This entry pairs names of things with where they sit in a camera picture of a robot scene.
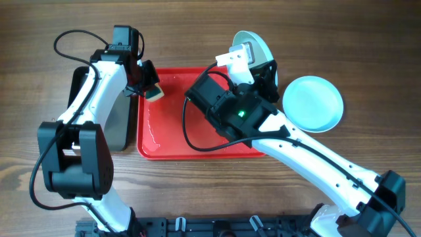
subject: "light blue bowl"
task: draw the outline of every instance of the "light blue bowl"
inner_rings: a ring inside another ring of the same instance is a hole
[[[287,87],[282,99],[287,118],[307,132],[325,132],[342,118],[343,100],[336,87],[318,76],[303,76]]]

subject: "wooden surface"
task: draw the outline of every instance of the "wooden surface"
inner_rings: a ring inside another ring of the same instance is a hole
[[[404,219],[421,234],[421,4],[416,1],[148,1],[77,3],[41,0],[0,5],[0,236],[72,236],[81,207],[44,211],[28,195],[39,155],[36,131],[66,109],[79,63],[53,51],[65,30],[112,38],[115,24],[145,36],[144,59],[156,67],[207,66],[227,52],[234,34],[261,35],[285,88],[304,75],[339,88],[345,116],[333,130],[311,134],[354,163],[407,181]],[[88,59],[101,42],[74,34],[59,43]],[[115,153],[114,187],[138,217],[308,213],[327,197],[285,165],[267,157],[149,162],[134,132]],[[46,192],[39,199],[67,203]],[[396,224],[390,236],[406,236]]]

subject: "wooden table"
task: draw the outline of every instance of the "wooden table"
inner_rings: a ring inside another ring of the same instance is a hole
[[[261,35],[279,65],[281,92],[304,75],[339,88],[345,116],[311,134],[350,161],[407,181],[403,218],[421,234],[421,4],[416,1],[144,1],[83,3],[3,0],[0,5],[0,236],[73,236],[81,207],[44,211],[28,181],[39,155],[36,131],[66,109],[80,63],[53,51],[65,30],[107,41],[115,24],[145,36],[144,59],[157,67],[207,66],[227,52],[239,30]],[[59,48],[88,59],[101,42],[74,34]],[[128,148],[113,154],[114,187],[138,217],[305,214],[330,203],[317,188],[273,158],[150,162]],[[41,171],[39,199],[50,194]],[[391,236],[406,236],[396,224]]]

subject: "sponge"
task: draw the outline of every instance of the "sponge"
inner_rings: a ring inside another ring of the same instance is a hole
[[[164,96],[161,87],[156,83],[151,90],[145,93],[145,99],[149,102],[154,102]]]

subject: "red tray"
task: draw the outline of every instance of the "red tray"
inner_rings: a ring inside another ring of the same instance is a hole
[[[148,160],[222,159],[261,157],[264,154],[237,144],[225,149],[200,152],[191,149],[184,140],[182,108],[184,93],[205,68],[159,68],[157,73],[164,97],[156,102],[139,98],[137,117],[137,150]],[[216,68],[226,73],[226,69]],[[226,81],[211,76],[226,89]],[[190,141],[197,147],[213,147],[228,142],[219,136],[205,116],[192,103],[186,108],[186,130]]]

